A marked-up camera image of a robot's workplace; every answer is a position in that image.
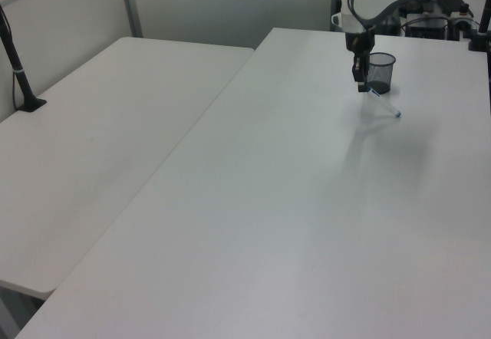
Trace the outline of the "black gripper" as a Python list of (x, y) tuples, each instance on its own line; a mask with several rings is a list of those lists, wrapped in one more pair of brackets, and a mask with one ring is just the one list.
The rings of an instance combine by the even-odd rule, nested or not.
[(370, 67), (370, 53), (375, 45), (374, 30), (361, 33), (345, 33), (345, 44), (348, 51), (354, 54), (352, 74), (358, 83), (358, 91), (367, 91), (367, 76)]

